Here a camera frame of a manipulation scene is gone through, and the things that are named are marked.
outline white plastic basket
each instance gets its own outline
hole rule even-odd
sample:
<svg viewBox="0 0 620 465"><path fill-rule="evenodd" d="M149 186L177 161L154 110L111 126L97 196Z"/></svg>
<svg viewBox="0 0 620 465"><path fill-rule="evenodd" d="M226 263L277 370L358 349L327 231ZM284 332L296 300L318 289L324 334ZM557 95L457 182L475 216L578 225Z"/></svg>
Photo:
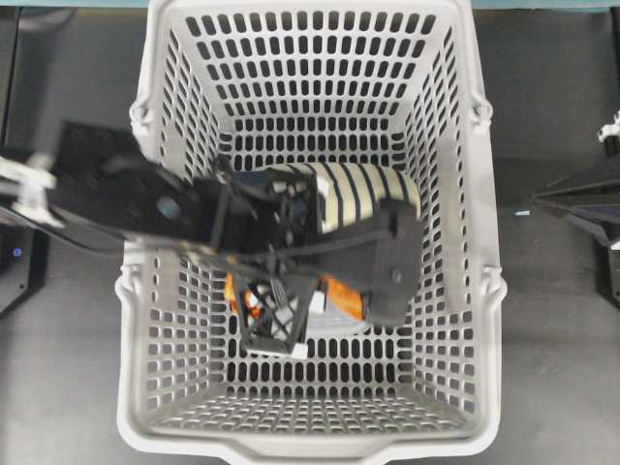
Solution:
<svg viewBox="0 0 620 465"><path fill-rule="evenodd" d="M127 254L118 425L139 450L243 463L471 454L500 411L501 278L488 125L466 0L155 0L138 98L144 154L192 179L291 161L394 166L426 236L404 327L248 356L223 274Z"/></svg>

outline black cable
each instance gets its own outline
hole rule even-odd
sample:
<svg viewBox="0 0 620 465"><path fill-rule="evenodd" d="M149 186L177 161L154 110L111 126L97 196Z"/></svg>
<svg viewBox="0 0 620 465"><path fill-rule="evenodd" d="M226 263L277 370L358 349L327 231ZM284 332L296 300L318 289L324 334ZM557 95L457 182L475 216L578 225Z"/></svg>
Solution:
<svg viewBox="0 0 620 465"><path fill-rule="evenodd" d="M301 245L298 247L290 247L288 249L271 250L269 252L261 252L258 254L224 254L243 261L256 261L268 258L284 259L287 257L303 257L306 255L326 254L341 249L348 249L363 245L373 240L389 239L392 233L388 230L379 230L367 232L366 234L356 235L354 237L346 237L344 239L331 240L314 245Z"/></svg>
<svg viewBox="0 0 620 465"><path fill-rule="evenodd" d="M78 242L75 239L71 239L70 237L62 234L61 232L57 232L56 230L52 228L41 225L40 223L37 223L36 221L33 221L30 218L20 213L17 213L16 211L4 205L0 205L0 212L4 212L6 215L13 217L14 219L17 219L18 221L21 221L22 223L25 223L30 228L46 233L50 237L53 237L54 239L60 242L63 242L69 246L75 247L79 249L80 251L85 252L87 254L103 256L103 257L122 257L125 253L123 248L101 249L101 248L96 248L96 247L83 244L81 242ZM344 239L337 239L337 240L332 240L330 242L323 242L323 243L314 244L314 245L302 245L298 247L290 247L288 249L271 250L268 252L260 252L256 254L222 253L222 255L225 255L228 258L234 258L236 260L244 261L244 262L253 262L253 261L264 260L268 258L283 259L287 257L303 257L303 256L308 256L308 255L324 254L324 253L333 252L336 250L347 249L350 247L356 247L358 245L363 245L367 242L372 242L373 240L387 239L390 237L391 237L390 231L380 230L380 231L368 232L366 234L357 235L354 237L347 237ZM178 247L171 246L169 244L163 244L163 245L145 244L145 245L149 249L172 250L180 254L188 254L192 252L201 254L203 255L203 259L206 262L219 263L219 266L224 266L227 269L236 268L237 272L242 267L244 268L245 271L248 271L248 272L254 271L255 274L259 272L254 267L252 267L251 269L248 269L247 267L245 267L245 265L242 265L240 263L230 263L226 260L217 258L217 256L214 256L214 255L209 256L207 254L204 254L200 250L196 250L196 249L178 248ZM269 279L271 278L271 276L266 273L259 272L259 274Z"/></svg>
<svg viewBox="0 0 620 465"><path fill-rule="evenodd" d="M258 199L263 202L278 202L278 196L270 195L261 189L257 189L255 187L249 186L239 181L237 178L236 172L233 170L231 166L231 162L226 155L219 155L216 159L216 169L218 173L222 177L222 180L225 181L224 184L229 188L233 195L237 195L242 197L246 201L249 198Z"/></svg>
<svg viewBox="0 0 620 465"><path fill-rule="evenodd" d="M287 291L280 281L277 278L271 279L269 283L271 285L271 292L273 293L273 298L279 308L289 306L289 297L287 296Z"/></svg>
<svg viewBox="0 0 620 465"><path fill-rule="evenodd" d="M165 170L162 167L155 165L154 163L149 162L144 158L134 158L127 155L116 155L102 165L101 171L110 177L117 176L123 171L155 171L162 179L168 182L169 185L177 191L180 191L185 187L182 179L180 179L170 171Z"/></svg>
<svg viewBox="0 0 620 465"><path fill-rule="evenodd" d="M85 224L84 226L88 228L90 231L94 231L95 233L102 234L106 237L109 237L110 239L120 240L121 242L125 242L127 240L127 237L125 237L121 232L111 231L107 228L98 228L95 225L89 225L89 224Z"/></svg>
<svg viewBox="0 0 620 465"><path fill-rule="evenodd" d="M82 244L81 242L78 242L75 239L71 239L70 237L66 236L65 234L58 232L52 228L49 228L47 226L44 226L40 223L37 223L36 221L31 220L30 218L28 218L27 216L22 215L21 213L17 213L16 211L4 206L4 205L0 205L0 212L12 217L14 220L18 220L22 223L24 223L25 225L27 225L30 228L33 228L35 230L41 231L42 233L45 233L47 235L49 235L50 237L53 237L54 239L67 244L71 247L75 247L79 250L81 250L82 252L85 252L87 254L91 254L91 255L96 255L96 256L100 256L100 257L122 257L124 250L122 248L119 249L99 249L96 247L91 247L89 245L85 245Z"/></svg>
<svg viewBox="0 0 620 465"><path fill-rule="evenodd" d="M216 255L202 254L201 261L204 261L210 266L214 266L216 268L229 271L231 273L243 275L246 277L260 278L267 282L274 278L274 276L259 268L255 268L253 266L243 263L230 263Z"/></svg>

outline orange object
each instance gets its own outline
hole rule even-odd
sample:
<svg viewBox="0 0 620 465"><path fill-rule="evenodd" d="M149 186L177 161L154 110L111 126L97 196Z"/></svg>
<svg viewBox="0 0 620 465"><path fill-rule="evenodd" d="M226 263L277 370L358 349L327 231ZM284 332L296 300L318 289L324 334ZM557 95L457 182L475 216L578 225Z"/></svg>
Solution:
<svg viewBox="0 0 620 465"><path fill-rule="evenodd" d="M253 318L258 318L261 315L261 305L254 297L250 290L245 292L245 306L250 310L250 314ZM238 313L236 304L236 291L233 284L233 276L229 273L226 275L226 281L224 283L224 300L229 303L233 313Z"/></svg>
<svg viewBox="0 0 620 465"><path fill-rule="evenodd" d="M224 300L229 303L233 313L237 313L236 293L234 291L233 276L229 273L226 275L224 284Z"/></svg>
<svg viewBox="0 0 620 465"><path fill-rule="evenodd" d="M337 279L324 276L323 280L327 282L327 299L356 320L363 321L364 309L361 295Z"/></svg>

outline dark floor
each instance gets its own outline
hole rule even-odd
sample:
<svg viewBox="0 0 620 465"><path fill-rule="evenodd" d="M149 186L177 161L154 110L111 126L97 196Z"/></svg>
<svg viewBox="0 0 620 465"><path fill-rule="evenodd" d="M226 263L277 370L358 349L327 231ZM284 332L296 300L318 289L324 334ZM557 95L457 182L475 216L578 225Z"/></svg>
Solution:
<svg viewBox="0 0 620 465"><path fill-rule="evenodd" d="M481 455L418 463L616 464L620 312L596 293L592 241L545 213L513 216L535 188L603 158L596 132L620 108L610 17L476 20L509 283L502 423ZM49 150L63 119L127 127L144 22L142 11L27 11L9 143ZM221 463L143 454L119 437L119 265L52 243L46 286L0 320L0 463Z"/></svg>

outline metal bolt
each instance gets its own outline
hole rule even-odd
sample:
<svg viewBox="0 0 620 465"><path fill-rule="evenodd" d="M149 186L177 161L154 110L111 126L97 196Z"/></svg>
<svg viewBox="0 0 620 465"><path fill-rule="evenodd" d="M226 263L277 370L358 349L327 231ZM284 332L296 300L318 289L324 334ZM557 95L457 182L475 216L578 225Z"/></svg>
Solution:
<svg viewBox="0 0 620 465"><path fill-rule="evenodd" d="M174 220L181 214L181 207L170 197L161 197L157 201L157 209L169 220Z"/></svg>
<svg viewBox="0 0 620 465"><path fill-rule="evenodd" d="M403 273L400 269L395 268L391 271L391 281L395 284L400 284L403 280Z"/></svg>

